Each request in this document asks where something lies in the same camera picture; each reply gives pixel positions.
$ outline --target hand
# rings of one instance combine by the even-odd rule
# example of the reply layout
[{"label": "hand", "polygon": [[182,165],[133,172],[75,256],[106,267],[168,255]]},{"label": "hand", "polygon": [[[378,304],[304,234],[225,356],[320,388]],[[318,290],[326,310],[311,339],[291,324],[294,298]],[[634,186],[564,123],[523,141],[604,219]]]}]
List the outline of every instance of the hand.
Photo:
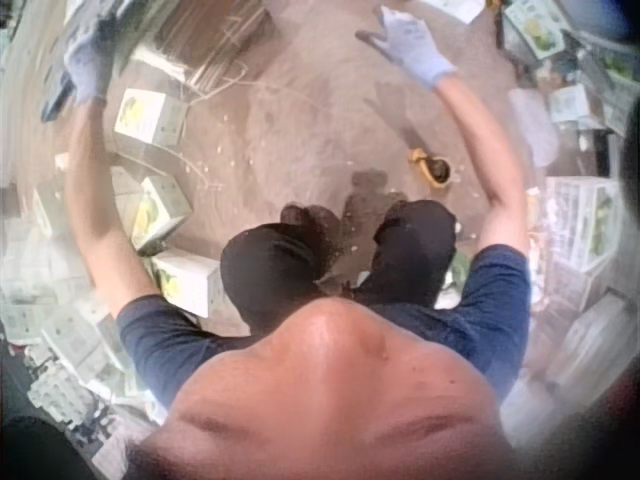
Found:
[{"label": "hand", "polygon": [[456,68],[439,51],[423,20],[409,13],[377,7],[378,20],[386,35],[356,32],[356,38],[375,48],[388,60],[401,65],[429,88]]},{"label": "hand", "polygon": [[116,50],[116,17],[100,19],[75,38],[64,64],[76,87],[76,105],[92,98],[106,100]]}]

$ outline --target leg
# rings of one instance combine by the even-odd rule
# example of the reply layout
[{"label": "leg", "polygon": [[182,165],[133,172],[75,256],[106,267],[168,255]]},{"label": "leg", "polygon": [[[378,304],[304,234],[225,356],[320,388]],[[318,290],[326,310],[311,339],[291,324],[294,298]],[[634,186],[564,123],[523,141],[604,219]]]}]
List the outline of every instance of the leg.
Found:
[{"label": "leg", "polygon": [[430,200],[391,207],[376,232],[371,275],[354,299],[363,305],[432,307],[455,255],[455,223],[443,205]]},{"label": "leg", "polygon": [[254,335],[269,334],[324,296],[315,284],[325,273],[324,245],[308,214],[292,208],[294,221],[243,232],[222,252],[222,283]]}]

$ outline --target work glove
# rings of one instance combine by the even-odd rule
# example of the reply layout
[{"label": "work glove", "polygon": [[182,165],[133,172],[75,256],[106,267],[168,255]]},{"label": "work glove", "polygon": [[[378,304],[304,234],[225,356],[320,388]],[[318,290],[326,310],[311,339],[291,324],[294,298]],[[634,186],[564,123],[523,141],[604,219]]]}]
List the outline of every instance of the work glove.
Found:
[{"label": "work glove", "polygon": [[429,88],[456,68],[439,51],[423,20],[410,13],[376,7],[378,20],[386,35],[358,31],[356,38],[397,63]]},{"label": "work glove", "polygon": [[64,64],[76,87],[76,105],[107,99],[116,51],[116,17],[101,18],[73,39]]}]

